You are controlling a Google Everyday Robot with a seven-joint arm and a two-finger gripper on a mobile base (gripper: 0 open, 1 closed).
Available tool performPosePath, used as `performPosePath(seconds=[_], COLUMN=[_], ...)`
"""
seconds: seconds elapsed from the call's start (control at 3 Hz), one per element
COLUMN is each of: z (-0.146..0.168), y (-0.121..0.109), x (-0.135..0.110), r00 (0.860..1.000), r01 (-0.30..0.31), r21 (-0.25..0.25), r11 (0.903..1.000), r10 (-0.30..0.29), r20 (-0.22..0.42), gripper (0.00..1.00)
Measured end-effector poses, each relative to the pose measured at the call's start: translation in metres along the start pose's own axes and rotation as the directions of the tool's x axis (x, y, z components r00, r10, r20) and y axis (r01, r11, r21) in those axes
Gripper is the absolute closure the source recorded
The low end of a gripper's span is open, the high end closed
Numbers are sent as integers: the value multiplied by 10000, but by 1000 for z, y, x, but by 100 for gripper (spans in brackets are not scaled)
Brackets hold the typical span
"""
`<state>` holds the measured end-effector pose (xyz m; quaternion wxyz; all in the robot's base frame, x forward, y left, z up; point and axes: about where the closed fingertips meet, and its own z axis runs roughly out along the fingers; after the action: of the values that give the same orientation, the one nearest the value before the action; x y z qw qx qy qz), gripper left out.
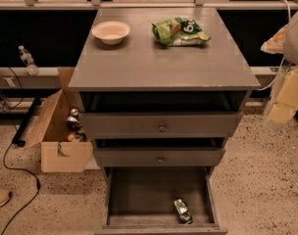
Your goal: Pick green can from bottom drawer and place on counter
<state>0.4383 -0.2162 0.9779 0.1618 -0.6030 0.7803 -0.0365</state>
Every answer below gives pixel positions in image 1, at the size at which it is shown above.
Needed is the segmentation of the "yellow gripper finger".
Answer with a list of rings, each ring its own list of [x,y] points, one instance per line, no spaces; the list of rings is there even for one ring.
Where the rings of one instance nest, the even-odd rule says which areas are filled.
[[[287,25],[283,26],[273,37],[265,41],[261,50],[269,54],[282,54]]]
[[[267,120],[286,124],[298,112],[298,67],[282,74],[268,104]]]

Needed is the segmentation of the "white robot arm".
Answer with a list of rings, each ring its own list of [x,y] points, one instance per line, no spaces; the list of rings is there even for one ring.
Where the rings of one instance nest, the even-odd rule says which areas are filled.
[[[272,98],[265,109],[268,122],[286,124],[298,112],[298,11],[261,50],[269,54],[282,54],[294,65],[290,71],[280,71],[274,79]]]

